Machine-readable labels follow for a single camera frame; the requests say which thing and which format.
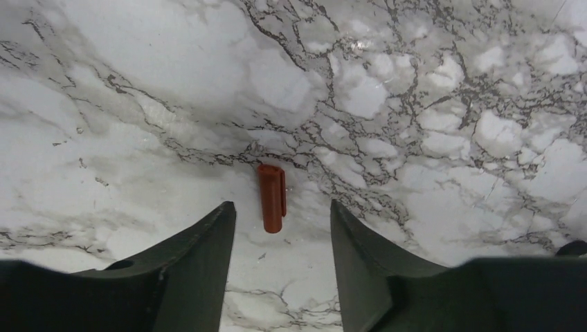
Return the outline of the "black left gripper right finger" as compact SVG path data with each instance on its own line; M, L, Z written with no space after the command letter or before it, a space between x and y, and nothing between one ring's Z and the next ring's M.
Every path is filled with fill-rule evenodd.
M345 331L585 331L586 242L551 257L481 257L454 268L404 250L333 201Z

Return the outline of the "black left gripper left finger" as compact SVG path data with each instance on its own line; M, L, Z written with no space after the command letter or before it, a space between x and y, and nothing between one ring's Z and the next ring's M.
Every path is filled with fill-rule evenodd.
M218 331L235 234L225 201L103 270L1 262L2 331Z

